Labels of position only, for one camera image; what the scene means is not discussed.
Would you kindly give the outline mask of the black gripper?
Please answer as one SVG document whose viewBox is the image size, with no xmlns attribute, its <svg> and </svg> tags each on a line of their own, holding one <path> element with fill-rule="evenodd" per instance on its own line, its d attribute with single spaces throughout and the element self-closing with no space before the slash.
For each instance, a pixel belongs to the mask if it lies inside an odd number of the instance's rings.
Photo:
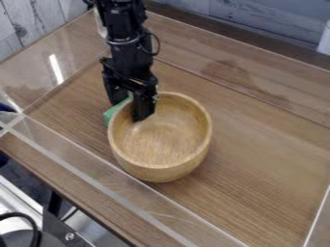
<svg viewBox="0 0 330 247">
<path fill-rule="evenodd" d="M 144 121 L 156 109 L 159 80 L 151 71 L 153 50 L 151 35 L 133 35 L 115 39 L 107 37 L 111 56 L 100 59 L 103 65 L 103 83 L 112 105 L 128 98 L 132 92 L 132 120 Z"/>
</svg>

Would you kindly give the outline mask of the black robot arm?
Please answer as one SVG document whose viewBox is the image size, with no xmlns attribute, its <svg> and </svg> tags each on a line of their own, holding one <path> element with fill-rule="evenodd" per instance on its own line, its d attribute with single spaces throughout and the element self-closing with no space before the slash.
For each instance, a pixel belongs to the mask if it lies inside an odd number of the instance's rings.
<svg viewBox="0 0 330 247">
<path fill-rule="evenodd" d="M 156 110 L 159 79 L 151 67 L 160 52 L 152 44 L 160 40 L 144 26 L 143 0 L 82 1 L 95 6 L 111 49 L 111 56 L 99 60 L 108 99 L 117 105 L 132 95 L 131 118 L 140 122 Z"/>
</svg>

